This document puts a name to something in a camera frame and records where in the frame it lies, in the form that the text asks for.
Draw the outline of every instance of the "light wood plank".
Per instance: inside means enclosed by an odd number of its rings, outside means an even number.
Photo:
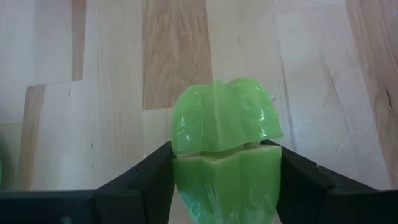
[[[33,76],[34,1],[0,1],[0,124],[22,123]]]
[[[347,1],[369,100],[393,188],[398,187],[398,2]]]
[[[144,157],[149,156],[167,141],[172,140],[173,109],[145,110],[142,112]]]
[[[207,1],[207,14],[213,78],[259,81],[276,97],[274,106],[284,131],[277,141],[294,150],[272,1]]]
[[[17,190],[19,148],[22,124],[0,125],[0,159],[2,165],[2,190]]]
[[[35,1],[35,75],[30,85],[72,80],[72,2]]]
[[[345,6],[279,14],[278,28],[297,152],[388,189]]]
[[[335,6],[344,4],[344,2],[345,0],[276,0],[274,1],[274,4],[277,12],[290,12]]]
[[[84,79],[47,85],[32,190],[97,188],[143,158],[141,2],[87,2]]]
[[[72,0],[72,81],[83,78],[87,0]]]
[[[32,183],[32,167],[37,148],[37,132],[39,130],[44,92],[45,85],[31,86],[26,91],[24,125],[19,153],[19,190],[29,190]]]

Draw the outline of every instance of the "butcher block countertop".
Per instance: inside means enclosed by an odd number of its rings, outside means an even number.
[[[275,141],[396,189],[397,37],[395,0],[0,0],[2,188],[97,188],[170,140],[188,86],[250,77]]]

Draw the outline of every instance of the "wooden table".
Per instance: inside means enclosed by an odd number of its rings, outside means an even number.
[[[170,140],[186,87],[251,77],[279,143],[396,189],[397,37],[396,0],[0,0],[3,188],[99,187]]]

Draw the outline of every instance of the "wooden surface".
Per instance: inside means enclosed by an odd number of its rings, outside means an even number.
[[[186,87],[238,77],[276,98],[276,141],[398,187],[395,0],[1,0],[0,34],[3,189],[99,187],[171,138]]]

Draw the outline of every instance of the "green object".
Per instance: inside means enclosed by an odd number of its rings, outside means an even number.
[[[268,92],[250,78],[186,89],[174,105],[173,132],[175,154],[220,152],[283,136]]]
[[[174,177],[197,223],[270,223],[279,198],[282,149],[174,159]]]
[[[219,80],[186,89],[174,105],[173,160],[178,191],[197,223],[270,223],[280,190],[277,113],[257,81]]]

